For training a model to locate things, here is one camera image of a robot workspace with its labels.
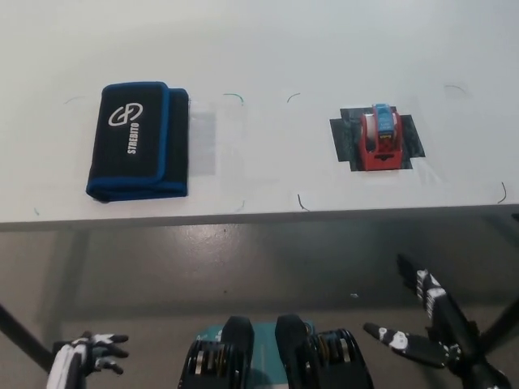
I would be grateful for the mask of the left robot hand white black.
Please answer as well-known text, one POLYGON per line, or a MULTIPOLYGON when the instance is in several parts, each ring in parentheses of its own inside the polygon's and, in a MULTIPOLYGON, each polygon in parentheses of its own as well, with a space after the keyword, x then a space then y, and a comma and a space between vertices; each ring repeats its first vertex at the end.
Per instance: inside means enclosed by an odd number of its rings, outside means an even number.
POLYGON ((86 378, 102 370, 123 374, 123 368, 115 358, 127 358, 129 353, 119 347, 129 336, 84 332, 74 340, 57 341, 53 345, 54 360, 47 382, 47 389, 85 388, 86 378))

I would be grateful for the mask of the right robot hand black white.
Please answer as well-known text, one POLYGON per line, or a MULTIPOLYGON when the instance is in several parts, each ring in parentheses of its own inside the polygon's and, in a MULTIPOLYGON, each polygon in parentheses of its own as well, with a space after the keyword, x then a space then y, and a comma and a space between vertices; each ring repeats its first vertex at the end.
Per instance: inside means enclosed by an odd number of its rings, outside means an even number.
POLYGON ((395 354, 430 367, 462 370, 487 365, 475 326, 433 274, 403 254, 397 256, 397 268, 431 321, 427 335, 375 323, 365 323, 363 330, 395 354))

